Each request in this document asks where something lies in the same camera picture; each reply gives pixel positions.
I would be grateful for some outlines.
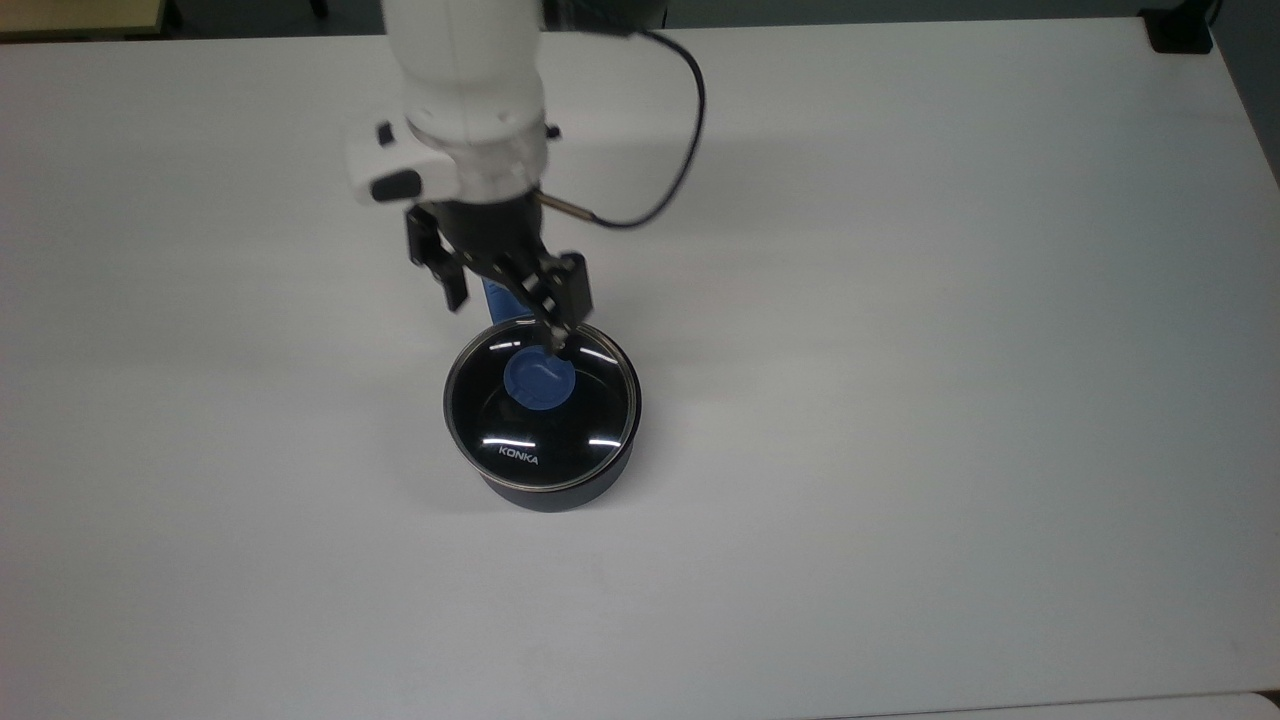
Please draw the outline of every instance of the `floor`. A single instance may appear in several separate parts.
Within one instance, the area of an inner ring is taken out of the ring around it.
[[[316,18],[307,0],[177,0],[174,37],[284,37],[383,32],[378,0],[329,0]],[[1224,0],[1213,32],[1280,178],[1280,1]],[[1133,17],[1172,0],[671,0],[667,27]]]

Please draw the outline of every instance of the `black pot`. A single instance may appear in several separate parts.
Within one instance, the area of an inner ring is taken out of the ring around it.
[[[515,319],[480,333],[444,386],[444,420],[458,450],[502,497],[556,512],[607,491],[640,425],[640,379],[622,348],[581,325],[559,359]]]

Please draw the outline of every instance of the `lid rim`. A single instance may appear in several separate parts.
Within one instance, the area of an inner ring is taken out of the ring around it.
[[[630,407],[627,413],[627,421],[626,425],[623,427],[618,447],[612,448],[609,454],[605,456],[605,459],[602,461],[602,464],[594,468],[593,470],[577,475],[570,480],[556,483],[553,486],[530,486],[525,483],[517,483],[508,478],[503,478],[500,475],[494,474],[471,454],[467,446],[462,442],[462,438],[458,437],[458,430],[453,421],[453,413],[451,413],[449,409],[451,406],[449,400],[453,397],[453,391],[457,382],[458,372],[461,370],[466,360],[468,360],[477,348],[484,346],[484,343],[489,342],[493,337],[500,334],[502,332],[506,332],[509,328],[529,325],[534,323],[536,323],[536,320],[527,316],[522,316],[522,318],[513,318],[498,323],[495,325],[490,325],[485,328],[484,332],[472,338],[471,342],[468,342],[467,346],[462,348],[462,352],[458,354],[458,357],[453,361],[453,365],[449,368],[449,375],[444,383],[444,424],[449,429],[449,436],[453,437],[453,443],[462,452],[462,456],[485,479],[517,492],[550,493],[586,484],[599,478],[600,475],[608,473],[609,469],[617,465],[618,460],[625,456],[626,451],[631,446],[632,439],[635,438],[636,429],[640,427],[640,378],[636,375],[635,366],[631,364],[631,359],[627,357],[627,354],[622,351],[622,347],[620,347],[618,343],[613,342],[613,338],[604,334],[602,331],[599,331],[593,325],[588,325],[585,323],[579,325],[577,331],[575,332],[595,342],[599,342],[603,347],[608,348],[620,360],[618,366],[625,370],[622,373],[622,377],[626,382],[627,400],[630,401],[628,402]]]

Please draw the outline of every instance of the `blue lid knob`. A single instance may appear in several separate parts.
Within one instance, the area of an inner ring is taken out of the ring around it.
[[[512,355],[502,373],[507,395],[530,410],[559,407],[573,393],[576,378],[572,363],[548,355],[540,346]]]

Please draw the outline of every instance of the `brand logo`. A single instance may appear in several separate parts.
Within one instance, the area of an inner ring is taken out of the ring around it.
[[[516,460],[524,460],[525,462],[532,462],[534,465],[538,465],[536,455],[529,452],[521,452],[515,447],[499,447],[498,452],[506,455],[507,457],[515,457]]]

